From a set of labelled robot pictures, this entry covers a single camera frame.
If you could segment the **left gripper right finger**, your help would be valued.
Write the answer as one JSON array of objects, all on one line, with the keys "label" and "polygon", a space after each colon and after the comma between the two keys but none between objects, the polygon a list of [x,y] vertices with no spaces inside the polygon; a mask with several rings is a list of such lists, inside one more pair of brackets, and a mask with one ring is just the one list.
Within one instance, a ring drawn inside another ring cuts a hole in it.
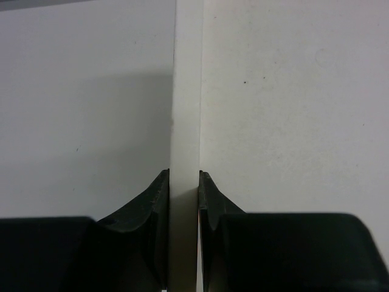
[{"label": "left gripper right finger", "polygon": [[204,291],[387,291],[388,270],[354,215],[247,213],[199,175]]}]

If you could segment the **white drawer cabinet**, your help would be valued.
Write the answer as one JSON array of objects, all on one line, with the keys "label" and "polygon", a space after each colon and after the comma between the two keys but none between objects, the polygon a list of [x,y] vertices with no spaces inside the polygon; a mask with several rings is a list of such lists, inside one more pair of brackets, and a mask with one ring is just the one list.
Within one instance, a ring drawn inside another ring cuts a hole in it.
[{"label": "white drawer cabinet", "polygon": [[173,60],[170,291],[201,170],[248,211],[357,215],[388,258],[387,1],[177,1]]}]

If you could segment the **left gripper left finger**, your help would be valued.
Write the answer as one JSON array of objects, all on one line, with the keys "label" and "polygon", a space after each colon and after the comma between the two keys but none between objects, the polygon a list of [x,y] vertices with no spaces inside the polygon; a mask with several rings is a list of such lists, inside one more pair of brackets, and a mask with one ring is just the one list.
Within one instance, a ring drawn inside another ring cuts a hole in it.
[{"label": "left gripper left finger", "polygon": [[101,220],[1,220],[2,291],[162,291],[169,172]]}]

